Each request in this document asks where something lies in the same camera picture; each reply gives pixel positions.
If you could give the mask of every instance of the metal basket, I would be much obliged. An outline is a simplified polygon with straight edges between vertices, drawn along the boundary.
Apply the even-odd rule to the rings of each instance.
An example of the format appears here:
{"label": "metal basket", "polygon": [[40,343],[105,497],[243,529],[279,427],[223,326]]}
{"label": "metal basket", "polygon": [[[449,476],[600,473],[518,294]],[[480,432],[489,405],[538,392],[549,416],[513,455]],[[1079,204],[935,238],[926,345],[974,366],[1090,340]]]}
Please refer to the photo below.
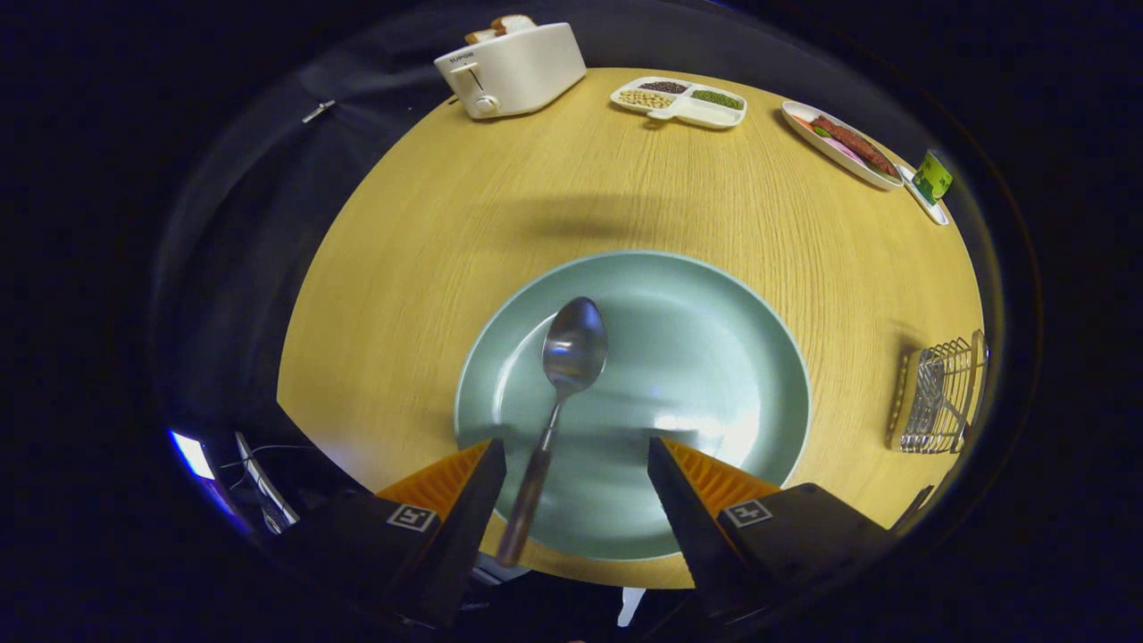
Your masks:
{"label": "metal basket", "polygon": [[976,423],[988,362],[981,331],[972,344],[957,338],[910,356],[901,394],[912,404],[908,413],[900,411],[890,447],[905,453],[959,453]]}

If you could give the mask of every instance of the wooden table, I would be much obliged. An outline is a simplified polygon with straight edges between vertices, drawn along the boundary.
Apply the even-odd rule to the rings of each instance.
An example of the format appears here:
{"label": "wooden table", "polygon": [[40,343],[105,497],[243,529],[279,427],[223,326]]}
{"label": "wooden table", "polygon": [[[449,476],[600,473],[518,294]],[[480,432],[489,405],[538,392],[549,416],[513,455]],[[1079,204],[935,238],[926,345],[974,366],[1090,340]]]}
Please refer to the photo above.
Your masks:
{"label": "wooden table", "polygon": [[[725,87],[749,113],[718,131],[608,103],[652,74]],[[461,368],[517,289],[588,254],[681,252],[750,284],[801,347],[813,416],[790,485],[812,481],[892,525],[956,459],[887,449],[901,356],[982,328],[976,278],[954,220],[937,226],[904,188],[839,168],[782,122],[782,101],[695,74],[592,69],[535,114],[475,122],[459,103],[441,104],[329,228],[290,319],[278,402],[379,490],[456,452]],[[503,528],[493,516],[481,550],[495,552]],[[693,587],[681,555],[599,562],[530,542],[521,564]]]}

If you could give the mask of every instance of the metal spoon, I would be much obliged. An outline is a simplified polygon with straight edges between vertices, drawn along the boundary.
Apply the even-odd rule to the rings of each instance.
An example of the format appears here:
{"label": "metal spoon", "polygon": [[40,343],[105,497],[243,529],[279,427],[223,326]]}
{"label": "metal spoon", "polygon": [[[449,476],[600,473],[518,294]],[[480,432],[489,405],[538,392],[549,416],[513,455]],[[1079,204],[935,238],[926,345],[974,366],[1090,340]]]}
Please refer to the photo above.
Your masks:
{"label": "metal spoon", "polygon": [[547,420],[547,428],[539,436],[539,444],[531,452],[528,468],[520,483],[520,491],[512,506],[504,537],[501,538],[496,561],[515,566],[528,540],[528,530],[536,515],[539,495],[552,464],[552,442],[560,408],[573,395],[596,384],[607,361],[607,331],[596,302],[576,297],[567,303],[552,320],[552,328],[544,339],[544,376],[555,387],[555,405]]}

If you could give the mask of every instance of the toaster lever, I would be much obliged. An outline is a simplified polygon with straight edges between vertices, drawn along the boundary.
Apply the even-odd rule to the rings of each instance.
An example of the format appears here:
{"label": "toaster lever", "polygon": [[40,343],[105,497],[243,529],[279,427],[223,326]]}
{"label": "toaster lever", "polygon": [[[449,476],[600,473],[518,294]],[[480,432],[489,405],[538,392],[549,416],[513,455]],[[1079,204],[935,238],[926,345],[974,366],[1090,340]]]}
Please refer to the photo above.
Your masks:
{"label": "toaster lever", "polygon": [[477,69],[478,64],[479,63],[477,63],[475,61],[473,61],[473,62],[471,62],[471,63],[469,63],[466,65],[461,65],[458,67],[453,67],[453,69],[448,70],[448,73],[462,73],[462,72],[465,72],[465,71],[469,71],[469,70],[474,70],[474,69]]}

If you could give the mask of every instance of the sliced vegetable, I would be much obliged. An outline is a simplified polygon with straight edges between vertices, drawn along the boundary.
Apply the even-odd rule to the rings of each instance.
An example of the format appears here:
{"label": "sliced vegetable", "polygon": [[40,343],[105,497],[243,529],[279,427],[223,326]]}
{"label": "sliced vegetable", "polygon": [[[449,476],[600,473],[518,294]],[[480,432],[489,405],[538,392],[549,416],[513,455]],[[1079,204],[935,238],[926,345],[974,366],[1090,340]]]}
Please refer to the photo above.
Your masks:
{"label": "sliced vegetable", "polygon": [[823,140],[825,140],[826,143],[829,143],[830,145],[832,145],[833,148],[836,148],[837,151],[841,152],[842,154],[845,154],[845,155],[854,159],[855,161],[860,162],[862,167],[869,167],[869,164],[866,164],[865,161],[863,161],[861,156],[858,156],[856,153],[854,153],[854,151],[850,150],[849,147],[842,145],[841,143],[838,143],[838,140],[836,138],[823,138]]}

